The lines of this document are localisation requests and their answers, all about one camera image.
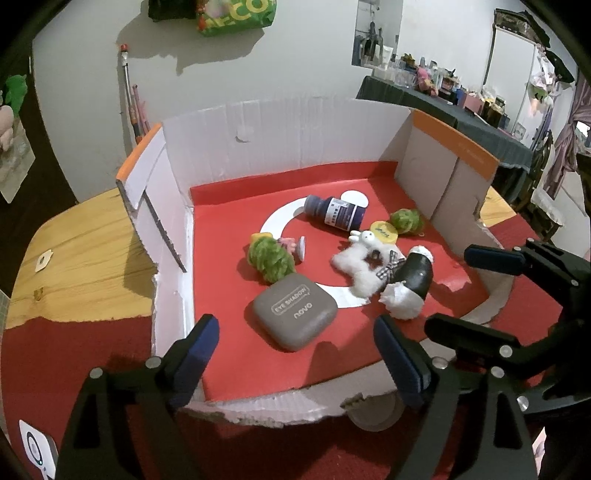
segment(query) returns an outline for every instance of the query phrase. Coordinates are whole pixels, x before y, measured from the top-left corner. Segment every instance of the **plaid bow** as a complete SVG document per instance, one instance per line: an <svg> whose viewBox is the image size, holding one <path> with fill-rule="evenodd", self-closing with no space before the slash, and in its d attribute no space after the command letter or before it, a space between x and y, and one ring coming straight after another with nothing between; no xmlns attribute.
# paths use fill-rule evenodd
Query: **plaid bow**
<svg viewBox="0 0 591 480"><path fill-rule="evenodd" d="M405 258L396 258L396 252L390 250L390 261L380 268L375 275L380 280L386 280L386 283L390 283L394 280L394 269L404 263Z"/></svg>

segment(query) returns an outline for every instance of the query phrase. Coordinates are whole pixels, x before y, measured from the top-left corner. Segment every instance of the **curtain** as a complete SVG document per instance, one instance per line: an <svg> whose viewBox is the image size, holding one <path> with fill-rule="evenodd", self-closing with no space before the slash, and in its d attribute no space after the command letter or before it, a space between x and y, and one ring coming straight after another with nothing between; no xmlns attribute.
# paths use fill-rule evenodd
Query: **curtain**
<svg viewBox="0 0 591 480"><path fill-rule="evenodd" d="M554 144L556 159L546 178L544 190L555 199L568 171L576 171L576 149L574 129L577 122L591 125L591 87L587 79L579 72L579 81L574 93L573 106L570 110L568 123L564 126Z"/></svg>

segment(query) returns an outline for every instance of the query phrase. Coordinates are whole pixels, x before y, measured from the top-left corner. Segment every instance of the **red carpet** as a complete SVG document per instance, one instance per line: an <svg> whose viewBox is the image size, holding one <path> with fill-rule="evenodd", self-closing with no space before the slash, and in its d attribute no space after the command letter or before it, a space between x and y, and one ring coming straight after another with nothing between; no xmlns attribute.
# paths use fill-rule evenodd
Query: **red carpet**
<svg viewBox="0 0 591 480"><path fill-rule="evenodd" d="M519 216L491 231L506 248L535 236ZM545 292L526 278L518 278L494 326L528 344L545 336L559 313L559 306ZM147 318L93 323L33 319L5 332L4 409L12 445L34 478L41 477L25 456L18 420L50 434L60 446L77 392L90 369L97 365L111 370L130 368L149 356L150 337ZM146 478L157 479L137 420L137 412L132 411L134 439ZM381 480L397 452L408 444L417 418L406 411L394 427L380 433L363 432L347 418L281 430L211 424L186 414L178 415L178 423L209 480ZM461 427L459 421L454 429L459 432ZM448 466L445 459L441 471Z"/></svg>

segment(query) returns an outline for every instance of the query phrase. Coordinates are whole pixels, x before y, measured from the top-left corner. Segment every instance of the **blue gripper pad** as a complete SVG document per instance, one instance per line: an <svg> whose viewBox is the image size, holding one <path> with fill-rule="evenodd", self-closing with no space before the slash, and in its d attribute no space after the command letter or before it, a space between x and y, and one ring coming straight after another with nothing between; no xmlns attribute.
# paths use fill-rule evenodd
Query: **blue gripper pad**
<svg viewBox="0 0 591 480"><path fill-rule="evenodd" d="M422 393L431 382L431 372L412 348L416 342L407 339L389 315L374 323L374 342L398 387L405 405L420 408L425 403Z"/></svg>
<svg viewBox="0 0 591 480"><path fill-rule="evenodd" d="M204 315L193 327L187 339L191 344L187 356L174 374L175 394L169 399L171 408L184 407L193 396L197 383L213 355L220 338L220 327L213 315Z"/></svg>
<svg viewBox="0 0 591 480"><path fill-rule="evenodd" d="M527 264L521 252L470 245L464 250L464 260L473 268L482 268L507 275L521 275Z"/></svg>

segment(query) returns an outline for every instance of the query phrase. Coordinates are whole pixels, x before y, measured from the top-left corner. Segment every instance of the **yellow round lid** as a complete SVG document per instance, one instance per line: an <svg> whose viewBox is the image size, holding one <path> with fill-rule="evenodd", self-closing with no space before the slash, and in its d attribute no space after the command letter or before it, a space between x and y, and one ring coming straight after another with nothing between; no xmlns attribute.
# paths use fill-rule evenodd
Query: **yellow round lid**
<svg viewBox="0 0 591 480"><path fill-rule="evenodd" d="M398 232L391 223L379 220L369 227L375 237L383 244L395 244L398 240Z"/></svg>

